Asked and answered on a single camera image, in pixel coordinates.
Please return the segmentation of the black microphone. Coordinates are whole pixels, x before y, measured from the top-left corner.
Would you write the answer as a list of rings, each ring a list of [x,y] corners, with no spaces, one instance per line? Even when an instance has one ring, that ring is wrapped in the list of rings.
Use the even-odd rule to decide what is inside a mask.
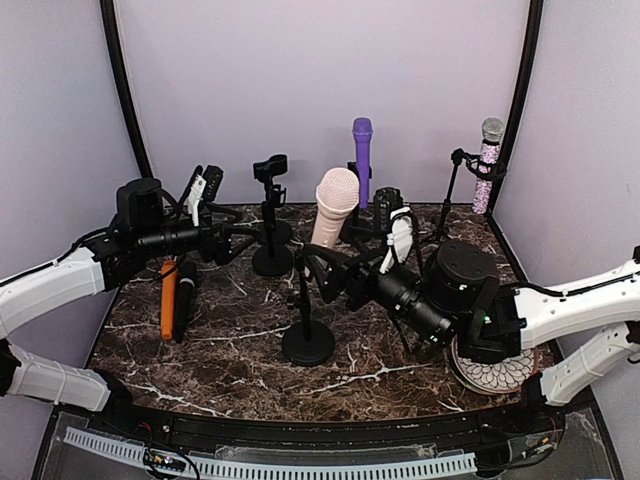
[[[197,266],[194,262],[187,261],[179,268],[176,285],[173,338],[177,343],[182,343],[184,340],[196,283]]]

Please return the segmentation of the beige pink microphone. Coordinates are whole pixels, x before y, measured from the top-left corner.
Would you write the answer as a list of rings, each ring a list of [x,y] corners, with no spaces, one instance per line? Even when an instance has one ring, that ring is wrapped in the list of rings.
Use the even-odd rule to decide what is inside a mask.
[[[328,170],[316,187],[317,215],[311,243],[333,249],[348,215],[359,204],[359,180],[345,167]]]

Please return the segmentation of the black stand of beige microphone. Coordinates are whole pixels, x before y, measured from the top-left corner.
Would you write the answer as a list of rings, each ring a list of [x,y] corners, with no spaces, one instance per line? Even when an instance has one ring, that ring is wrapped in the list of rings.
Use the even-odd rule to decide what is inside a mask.
[[[335,338],[323,323],[311,318],[309,283],[314,278],[301,249],[294,254],[294,269],[299,280],[299,292],[287,298],[287,307],[297,309],[300,320],[285,331],[281,349],[287,360],[301,367],[314,367],[330,359],[335,349]]]

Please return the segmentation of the orange microphone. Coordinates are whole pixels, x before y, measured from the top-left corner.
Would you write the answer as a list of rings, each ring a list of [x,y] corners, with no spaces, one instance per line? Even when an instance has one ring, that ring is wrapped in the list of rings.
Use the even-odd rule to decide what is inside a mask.
[[[173,338],[177,278],[177,262],[175,260],[166,260],[161,269],[162,293],[160,326],[163,340]]]

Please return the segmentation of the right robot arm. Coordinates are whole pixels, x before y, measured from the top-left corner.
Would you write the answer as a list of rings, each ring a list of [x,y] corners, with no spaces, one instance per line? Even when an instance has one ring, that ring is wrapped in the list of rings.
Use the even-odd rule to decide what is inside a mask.
[[[460,359],[503,366],[525,350],[579,331],[597,334],[548,372],[525,380],[510,413],[521,434],[639,350],[639,259],[555,287],[503,285],[494,257],[459,240],[441,244],[415,273],[394,247],[348,256],[319,245],[302,250],[325,303],[346,294],[356,311],[375,302],[394,322]]]

